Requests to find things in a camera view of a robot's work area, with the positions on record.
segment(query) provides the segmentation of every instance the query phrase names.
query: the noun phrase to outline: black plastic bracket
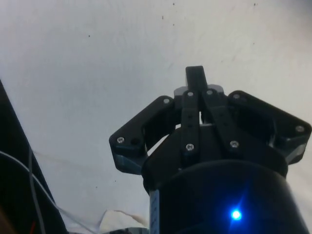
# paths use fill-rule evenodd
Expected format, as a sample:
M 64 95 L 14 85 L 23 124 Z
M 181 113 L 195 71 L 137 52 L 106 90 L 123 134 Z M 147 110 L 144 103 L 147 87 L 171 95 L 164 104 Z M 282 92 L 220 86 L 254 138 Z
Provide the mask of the black plastic bracket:
M 110 137 L 117 169 L 157 187 L 204 161 L 246 160 L 286 176 L 288 164 L 302 158 L 308 123 L 242 91 L 226 96 L 207 85 L 202 66 L 187 67 L 186 76 L 188 86 L 175 90 L 174 99 L 157 98 Z

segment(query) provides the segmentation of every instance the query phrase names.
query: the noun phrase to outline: metal screw head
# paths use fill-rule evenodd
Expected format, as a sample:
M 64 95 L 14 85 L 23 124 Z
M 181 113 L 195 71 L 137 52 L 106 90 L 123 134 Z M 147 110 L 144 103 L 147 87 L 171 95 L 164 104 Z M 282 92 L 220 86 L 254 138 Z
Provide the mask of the metal screw head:
M 192 151 L 192 150 L 194 149 L 194 145 L 193 145 L 193 144 L 187 144 L 187 145 L 185 146 L 185 149 L 186 149 L 187 151 Z
M 123 138 L 122 136 L 117 138 L 117 143 L 119 144 L 123 143 L 124 141 L 125 141 L 125 138 Z
M 299 132 L 299 133 L 302 133 L 302 132 L 304 132 L 304 127 L 302 127 L 302 126 L 297 126 L 297 127 L 296 127 L 296 131 Z
M 232 140 L 232 141 L 230 142 L 230 146 L 231 146 L 232 148 L 238 148 L 238 147 L 239 147 L 239 143 L 238 143 L 236 140 Z

